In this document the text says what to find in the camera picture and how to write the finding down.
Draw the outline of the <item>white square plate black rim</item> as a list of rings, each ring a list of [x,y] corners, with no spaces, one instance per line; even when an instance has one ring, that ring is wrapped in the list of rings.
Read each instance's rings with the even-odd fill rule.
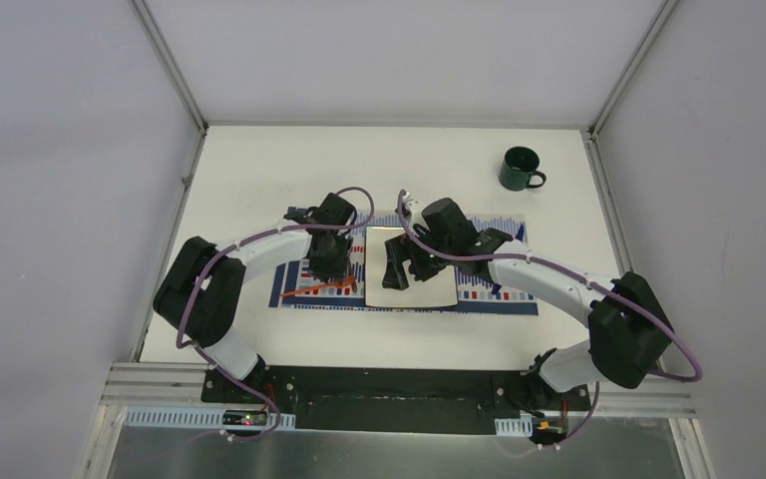
[[[386,268],[385,241],[402,233],[395,228],[366,229],[365,238],[365,303],[369,307],[392,309],[441,309],[458,304],[454,268],[447,266],[427,281],[407,275],[408,286],[403,289],[384,288]]]

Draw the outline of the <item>blue striped placemat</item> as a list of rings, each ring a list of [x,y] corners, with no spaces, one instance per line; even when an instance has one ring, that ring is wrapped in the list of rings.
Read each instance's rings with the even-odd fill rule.
[[[365,303],[365,238],[366,229],[372,227],[395,228],[401,226],[393,213],[376,213],[368,226],[351,233],[353,247],[349,260],[357,264],[357,292],[349,294],[349,289],[336,290],[326,288],[317,294],[301,294],[297,296],[280,297],[284,291],[315,286],[330,281],[319,281],[309,272],[308,260],[290,261],[276,268],[272,291],[269,299],[270,307],[290,307],[295,309],[332,309],[332,310],[364,310],[364,311],[394,311],[392,308],[369,307]],[[404,263],[407,274],[410,274],[410,259]],[[502,290],[492,294],[492,283],[475,275],[464,274],[455,266],[454,278],[458,292],[456,306],[441,309],[400,309],[413,312],[451,312],[473,314],[506,314],[537,316],[539,308],[535,297],[525,291]]]

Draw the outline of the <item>blue plastic knife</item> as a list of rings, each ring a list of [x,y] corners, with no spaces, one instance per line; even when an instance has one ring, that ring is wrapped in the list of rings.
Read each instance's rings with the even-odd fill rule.
[[[492,294],[506,289],[525,290],[527,286],[526,273],[531,266],[527,262],[529,245],[525,239],[526,228],[524,224],[521,224],[513,238],[503,242],[494,251],[493,258],[488,262]]]

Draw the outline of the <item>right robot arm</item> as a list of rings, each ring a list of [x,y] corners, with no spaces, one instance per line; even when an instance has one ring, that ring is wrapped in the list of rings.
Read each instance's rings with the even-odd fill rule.
[[[549,409],[572,388],[608,381],[633,389],[655,373],[676,335],[647,281],[585,272],[538,256],[521,239],[496,229],[434,234],[406,231],[385,242],[383,285],[403,290],[408,280],[430,279],[448,266],[494,287],[532,294],[577,319],[588,338],[538,355],[523,374],[532,404]]]

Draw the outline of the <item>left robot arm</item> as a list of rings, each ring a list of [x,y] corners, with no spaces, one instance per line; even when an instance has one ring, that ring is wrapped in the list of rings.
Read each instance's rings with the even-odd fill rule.
[[[225,246],[188,239],[153,298],[153,311],[178,332],[176,345],[196,347],[228,374],[225,388],[240,403],[264,389],[260,355],[234,328],[243,286],[278,266],[306,259],[321,281],[348,275],[354,238],[336,231],[278,227]]]

